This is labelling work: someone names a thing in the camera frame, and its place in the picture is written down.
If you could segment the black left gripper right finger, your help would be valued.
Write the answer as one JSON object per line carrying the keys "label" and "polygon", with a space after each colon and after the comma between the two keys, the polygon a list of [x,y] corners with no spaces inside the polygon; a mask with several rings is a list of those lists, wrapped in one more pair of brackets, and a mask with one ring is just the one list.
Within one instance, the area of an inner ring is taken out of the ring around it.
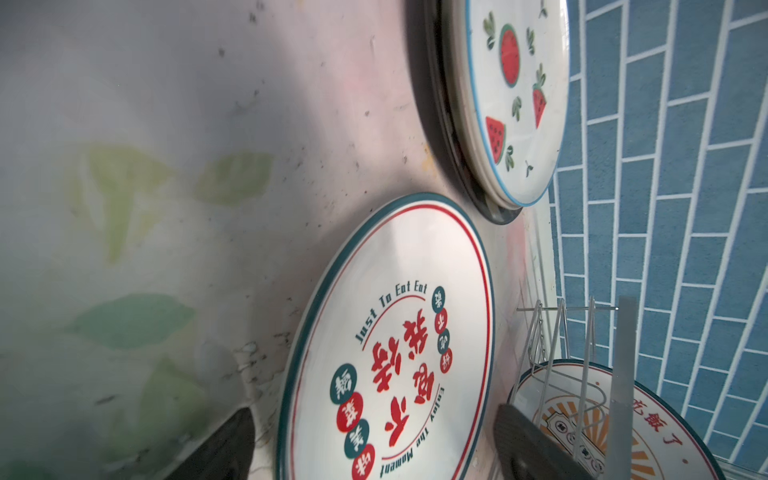
{"label": "black left gripper right finger", "polygon": [[513,405],[498,406],[493,438],[505,479],[593,479]]}

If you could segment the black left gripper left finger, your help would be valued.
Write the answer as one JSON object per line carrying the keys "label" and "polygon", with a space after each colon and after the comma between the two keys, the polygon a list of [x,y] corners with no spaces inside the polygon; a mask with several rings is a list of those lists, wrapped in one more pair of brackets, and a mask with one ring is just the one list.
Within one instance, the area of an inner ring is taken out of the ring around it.
{"label": "black left gripper left finger", "polygon": [[199,446],[168,480],[245,480],[256,443],[256,429],[249,408],[237,410]]}

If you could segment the red rim white plate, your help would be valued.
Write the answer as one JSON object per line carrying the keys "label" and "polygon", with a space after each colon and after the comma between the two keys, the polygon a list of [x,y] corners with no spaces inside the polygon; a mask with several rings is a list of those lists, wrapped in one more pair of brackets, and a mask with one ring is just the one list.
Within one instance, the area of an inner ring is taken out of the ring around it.
{"label": "red rim white plate", "polygon": [[436,193],[374,213],[303,315],[280,405],[279,479],[461,479],[488,402],[494,292],[481,237]]}

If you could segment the watermelon print plate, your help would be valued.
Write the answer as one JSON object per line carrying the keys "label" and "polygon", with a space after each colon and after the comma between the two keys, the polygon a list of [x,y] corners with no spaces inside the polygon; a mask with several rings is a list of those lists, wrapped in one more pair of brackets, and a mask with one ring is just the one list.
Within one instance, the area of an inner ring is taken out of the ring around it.
{"label": "watermelon print plate", "polygon": [[472,87],[499,192],[522,207],[547,190],[568,110],[564,1],[466,1]]}

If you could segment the dark mosaic rim plate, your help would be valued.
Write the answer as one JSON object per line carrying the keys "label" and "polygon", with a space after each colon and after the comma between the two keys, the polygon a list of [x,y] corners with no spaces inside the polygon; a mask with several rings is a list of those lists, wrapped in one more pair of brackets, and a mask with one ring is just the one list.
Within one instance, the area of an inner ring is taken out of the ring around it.
{"label": "dark mosaic rim plate", "polygon": [[444,73],[442,49],[441,7],[439,1],[424,1],[425,43],[435,109],[440,125],[440,135],[447,156],[451,161],[452,173],[462,185],[462,191],[478,212],[494,225],[511,224],[522,213],[521,207],[508,209],[491,199],[472,173],[460,145],[458,130],[451,117],[447,80]]}

